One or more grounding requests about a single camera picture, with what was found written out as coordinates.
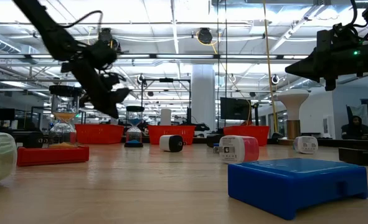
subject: pink label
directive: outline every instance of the pink label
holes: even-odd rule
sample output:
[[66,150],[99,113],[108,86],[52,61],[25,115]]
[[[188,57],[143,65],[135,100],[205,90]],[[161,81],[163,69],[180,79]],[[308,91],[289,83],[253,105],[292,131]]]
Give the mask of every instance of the pink label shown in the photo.
[[245,145],[245,160],[244,162],[256,161],[258,159],[260,150],[258,148],[258,141],[256,138],[243,138]]

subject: blue box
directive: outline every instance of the blue box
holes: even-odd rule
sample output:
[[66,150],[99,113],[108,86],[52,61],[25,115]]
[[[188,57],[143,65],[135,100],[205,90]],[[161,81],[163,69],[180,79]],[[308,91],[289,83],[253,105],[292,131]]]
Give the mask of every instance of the blue box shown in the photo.
[[298,158],[229,164],[228,194],[292,220],[300,208],[351,196],[366,199],[366,168]]

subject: wooden table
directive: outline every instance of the wooden table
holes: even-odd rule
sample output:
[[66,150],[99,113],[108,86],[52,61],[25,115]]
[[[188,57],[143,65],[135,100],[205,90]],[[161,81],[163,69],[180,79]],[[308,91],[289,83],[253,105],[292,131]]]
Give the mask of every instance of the wooden table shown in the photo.
[[[268,146],[260,159],[338,161],[335,148],[315,155]],[[205,144],[183,152],[158,146],[92,146],[88,163],[17,168],[0,182],[0,223],[286,223],[227,195],[227,165]],[[350,198],[298,212],[292,223],[368,223],[368,200]]]

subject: orange basket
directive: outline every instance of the orange basket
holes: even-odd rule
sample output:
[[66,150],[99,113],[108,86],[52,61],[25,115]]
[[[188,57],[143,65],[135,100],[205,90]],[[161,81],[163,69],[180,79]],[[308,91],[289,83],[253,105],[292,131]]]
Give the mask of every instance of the orange basket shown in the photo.
[[124,127],[112,124],[76,124],[81,144],[115,144],[121,142]]
[[268,126],[231,126],[224,128],[225,135],[255,137],[259,146],[265,146],[267,144],[269,131],[270,127]]
[[148,125],[151,144],[159,144],[160,137],[167,134],[182,136],[187,145],[192,144],[195,134],[195,126],[153,126]]

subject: column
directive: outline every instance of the column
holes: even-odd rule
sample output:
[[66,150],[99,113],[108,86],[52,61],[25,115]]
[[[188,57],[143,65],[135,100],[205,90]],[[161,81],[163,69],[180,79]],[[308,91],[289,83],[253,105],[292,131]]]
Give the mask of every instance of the column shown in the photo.
[[193,65],[191,76],[192,123],[205,123],[215,131],[215,73],[213,65]]

